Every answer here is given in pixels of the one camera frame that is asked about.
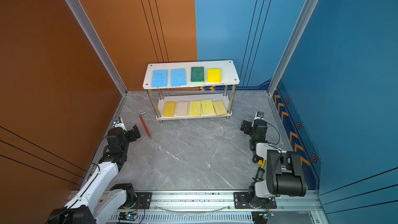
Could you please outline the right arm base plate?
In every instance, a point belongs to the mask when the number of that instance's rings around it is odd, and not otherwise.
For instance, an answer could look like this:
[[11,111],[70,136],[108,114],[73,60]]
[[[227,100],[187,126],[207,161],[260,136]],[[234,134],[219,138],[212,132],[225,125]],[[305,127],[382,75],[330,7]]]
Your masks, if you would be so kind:
[[250,198],[246,191],[234,192],[233,197],[236,209],[277,209],[274,198]]

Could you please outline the cream yellow sponge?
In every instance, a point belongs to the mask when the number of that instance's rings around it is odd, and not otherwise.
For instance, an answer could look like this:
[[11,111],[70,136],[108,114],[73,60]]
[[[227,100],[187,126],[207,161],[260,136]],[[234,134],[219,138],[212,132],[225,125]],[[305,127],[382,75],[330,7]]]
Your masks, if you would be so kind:
[[212,104],[217,116],[224,116],[228,114],[223,101],[213,101]]

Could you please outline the small thick yellow sponge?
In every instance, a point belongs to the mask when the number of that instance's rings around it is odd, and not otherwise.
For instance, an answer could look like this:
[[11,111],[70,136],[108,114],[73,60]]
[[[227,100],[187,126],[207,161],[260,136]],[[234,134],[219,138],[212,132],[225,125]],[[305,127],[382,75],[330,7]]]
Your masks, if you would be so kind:
[[210,84],[221,83],[221,69],[220,68],[209,68],[207,70],[207,82]]

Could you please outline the long yellow foam sponge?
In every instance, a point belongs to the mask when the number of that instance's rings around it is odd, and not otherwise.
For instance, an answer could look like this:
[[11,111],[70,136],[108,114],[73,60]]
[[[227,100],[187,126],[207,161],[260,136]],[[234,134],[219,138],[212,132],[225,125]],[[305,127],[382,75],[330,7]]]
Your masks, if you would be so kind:
[[175,116],[176,102],[166,102],[163,109],[163,117],[172,118]]

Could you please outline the blue sponge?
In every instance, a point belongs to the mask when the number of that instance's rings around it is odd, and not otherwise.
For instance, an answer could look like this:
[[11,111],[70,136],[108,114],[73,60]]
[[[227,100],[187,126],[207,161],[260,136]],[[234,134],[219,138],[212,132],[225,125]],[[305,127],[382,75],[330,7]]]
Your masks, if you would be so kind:
[[168,70],[155,70],[152,72],[151,86],[154,88],[167,87]]
[[187,84],[186,70],[184,68],[172,69],[171,70],[171,86],[180,87]]

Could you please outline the yellow porous sponge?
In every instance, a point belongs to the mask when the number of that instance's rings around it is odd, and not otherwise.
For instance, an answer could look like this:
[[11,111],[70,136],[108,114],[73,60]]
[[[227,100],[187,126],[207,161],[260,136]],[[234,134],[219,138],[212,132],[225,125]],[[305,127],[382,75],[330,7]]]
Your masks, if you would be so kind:
[[212,99],[201,100],[201,107],[204,116],[212,116],[215,114]]
[[201,117],[201,101],[191,101],[189,104],[189,117]]

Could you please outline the pale pink sponge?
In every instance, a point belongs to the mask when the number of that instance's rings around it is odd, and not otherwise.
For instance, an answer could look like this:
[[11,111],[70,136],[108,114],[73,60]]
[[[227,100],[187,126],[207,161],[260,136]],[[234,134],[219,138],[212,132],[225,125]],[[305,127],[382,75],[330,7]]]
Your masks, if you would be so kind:
[[176,103],[175,114],[177,117],[186,117],[188,115],[188,110],[189,110],[188,101],[179,101]]

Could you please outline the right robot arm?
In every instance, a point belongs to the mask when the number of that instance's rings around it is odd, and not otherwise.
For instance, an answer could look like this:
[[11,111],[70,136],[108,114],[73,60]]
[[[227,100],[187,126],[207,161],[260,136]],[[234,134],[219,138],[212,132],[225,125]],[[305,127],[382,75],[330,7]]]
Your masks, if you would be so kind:
[[242,121],[240,130],[250,137],[249,149],[252,162],[259,165],[252,184],[248,188],[248,203],[253,208],[275,205],[280,196],[303,197],[307,185],[300,155],[282,150],[266,140],[270,123],[263,119]]

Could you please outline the green scouring pad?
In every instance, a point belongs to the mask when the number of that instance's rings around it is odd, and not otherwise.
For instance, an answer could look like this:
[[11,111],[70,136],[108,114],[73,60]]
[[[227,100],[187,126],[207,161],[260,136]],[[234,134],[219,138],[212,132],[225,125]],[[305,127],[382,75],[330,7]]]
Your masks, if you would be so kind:
[[204,67],[191,67],[191,78],[192,84],[204,84]]

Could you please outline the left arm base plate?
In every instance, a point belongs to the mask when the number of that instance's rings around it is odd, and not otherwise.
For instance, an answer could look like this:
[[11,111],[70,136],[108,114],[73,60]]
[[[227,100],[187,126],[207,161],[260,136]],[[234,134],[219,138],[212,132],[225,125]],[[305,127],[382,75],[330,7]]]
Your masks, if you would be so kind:
[[135,211],[140,209],[149,209],[152,200],[151,192],[136,192],[135,193],[135,201],[125,203],[122,205],[123,209],[127,209],[128,211]]

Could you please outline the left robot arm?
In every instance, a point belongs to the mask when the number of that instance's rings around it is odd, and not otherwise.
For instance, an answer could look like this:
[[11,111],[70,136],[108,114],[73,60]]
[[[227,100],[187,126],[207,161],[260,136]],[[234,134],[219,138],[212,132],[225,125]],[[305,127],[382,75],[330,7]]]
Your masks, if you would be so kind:
[[120,123],[108,131],[108,145],[96,169],[77,195],[63,208],[54,209],[48,224],[105,224],[120,207],[138,207],[138,198],[131,183],[116,184],[107,198],[101,196],[127,160],[129,144],[141,138],[136,125],[129,131]]

